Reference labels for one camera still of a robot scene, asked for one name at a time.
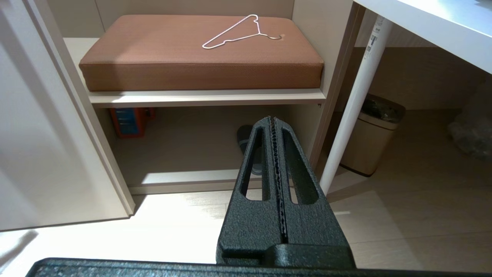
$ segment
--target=cabinet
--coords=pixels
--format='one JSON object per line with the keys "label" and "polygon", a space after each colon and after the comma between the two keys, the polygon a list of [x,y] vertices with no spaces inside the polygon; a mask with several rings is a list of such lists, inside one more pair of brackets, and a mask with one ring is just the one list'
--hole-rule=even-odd
{"label": "cabinet", "polygon": [[[267,115],[289,122],[310,162],[316,164],[363,16],[363,9],[349,0],[215,0],[206,7],[196,0],[9,0],[1,9],[2,25],[9,26],[2,29],[2,45],[8,46],[2,60],[12,62],[2,65],[2,70],[19,71],[16,80],[3,74],[2,83],[12,91],[22,86],[22,93],[45,105],[34,114],[22,101],[2,102],[10,109],[29,111],[17,117],[17,126],[4,126],[12,135],[9,141],[2,140],[2,150],[15,146],[21,137],[33,142],[42,138],[40,134],[53,132],[38,145],[47,149],[39,159],[26,156],[13,166],[2,165],[2,170],[21,172],[27,161],[36,170],[43,164],[56,168],[24,172],[24,179],[2,188],[2,197],[36,213],[29,223],[2,221],[0,229],[127,217],[134,207],[130,193],[232,189],[242,161],[235,132]],[[322,85],[319,89],[88,92],[78,61],[111,22],[129,13],[257,13],[292,18],[325,62]],[[146,136],[116,138],[107,108],[147,106],[158,109]],[[37,133],[28,123],[40,116],[45,117],[43,126],[40,120],[33,125],[44,129]],[[21,125],[26,126],[25,134],[13,132]],[[77,152],[57,156],[64,147]],[[61,175],[66,177],[46,178]],[[14,200],[16,193],[29,197]],[[6,211],[1,216],[24,217]]]}

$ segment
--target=floor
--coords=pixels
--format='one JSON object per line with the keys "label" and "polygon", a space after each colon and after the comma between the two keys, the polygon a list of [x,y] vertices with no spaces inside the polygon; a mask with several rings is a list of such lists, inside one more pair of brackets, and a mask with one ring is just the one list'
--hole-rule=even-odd
{"label": "floor", "polygon": [[[455,115],[409,112],[371,178],[337,173],[328,201],[358,268],[492,273],[492,165],[454,147]],[[46,257],[215,263],[230,195],[135,196],[127,220],[0,233],[1,276]]]}

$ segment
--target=plastic bag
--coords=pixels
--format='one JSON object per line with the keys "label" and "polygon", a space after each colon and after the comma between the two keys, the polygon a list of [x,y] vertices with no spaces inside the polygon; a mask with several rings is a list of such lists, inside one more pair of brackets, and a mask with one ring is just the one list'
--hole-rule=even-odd
{"label": "plastic bag", "polygon": [[477,88],[448,130],[462,151],[492,161],[492,75]]}
{"label": "plastic bag", "polygon": [[372,117],[388,121],[391,123],[399,123],[402,115],[399,111],[386,103],[382,103],[372,99],[364,100],[361,111]]}

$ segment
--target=white table leg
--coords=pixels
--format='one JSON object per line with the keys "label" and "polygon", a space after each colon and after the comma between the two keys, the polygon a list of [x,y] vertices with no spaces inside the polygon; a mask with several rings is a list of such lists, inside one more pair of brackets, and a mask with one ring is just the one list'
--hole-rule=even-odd
{"label": "white table leg", "polygon": [[372,83],[374,73],[376,73],[379,61],[381,60],[381,55],[386,46],[386,40],[388,39],[392,25],[393,23],[391,21],[380,15],[378,15],[376,22],[374,23],[374,28],[369,37],[366,52],[364,53],[361,66],[357,72],[357,77],[355,78],[347,106],[343,112],[343,117],[335,141],[333,142],[328,161],[326,162],[323,175],[321,176],[320,185],[325,194],[328,193],[328,189],[335,177],[350,134],[354,129],[362,104],[366,99],[366,95]]}

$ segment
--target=trash can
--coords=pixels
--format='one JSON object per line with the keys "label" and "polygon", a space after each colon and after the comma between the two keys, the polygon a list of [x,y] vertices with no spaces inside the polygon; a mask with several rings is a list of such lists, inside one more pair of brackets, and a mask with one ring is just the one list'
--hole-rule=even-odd
{"label": "trash can", "polygon": [[362,176],[371,176],[404,115],[402,105],[368,94],[340,165]]}

